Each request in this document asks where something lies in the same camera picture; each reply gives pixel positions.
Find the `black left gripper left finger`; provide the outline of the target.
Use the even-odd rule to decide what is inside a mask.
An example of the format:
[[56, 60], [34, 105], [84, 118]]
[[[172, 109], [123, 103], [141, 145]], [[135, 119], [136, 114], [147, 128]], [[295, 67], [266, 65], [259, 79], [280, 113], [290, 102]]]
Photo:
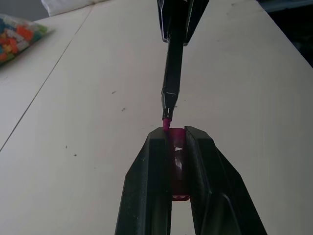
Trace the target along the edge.
[[125, 176], [115, 234], [168, 235], [171, 209], [168, 139], [158, 127], [148, 134]]

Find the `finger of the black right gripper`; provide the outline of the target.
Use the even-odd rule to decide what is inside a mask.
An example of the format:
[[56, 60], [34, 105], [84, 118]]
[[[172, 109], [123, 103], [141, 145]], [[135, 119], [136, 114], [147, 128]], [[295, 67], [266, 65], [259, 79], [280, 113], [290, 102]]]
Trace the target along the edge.
[[187, 1], [187, 16], [185, 23], [185, 39], [184, 46], [190, 42], [197, 25], [209, 3], [209, 0], [188, 0]]
[[158, 18], [163, 42], [169, 42], [175, 30], [174, 0], [158, 0]]

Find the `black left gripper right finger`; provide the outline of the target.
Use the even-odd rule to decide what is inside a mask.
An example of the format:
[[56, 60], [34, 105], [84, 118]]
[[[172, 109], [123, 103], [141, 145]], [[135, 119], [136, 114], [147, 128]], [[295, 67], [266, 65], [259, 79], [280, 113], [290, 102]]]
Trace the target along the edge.
[[200, 129], [185, 126], [189, 193], [198, 235], [265, 235], [242, 177]]

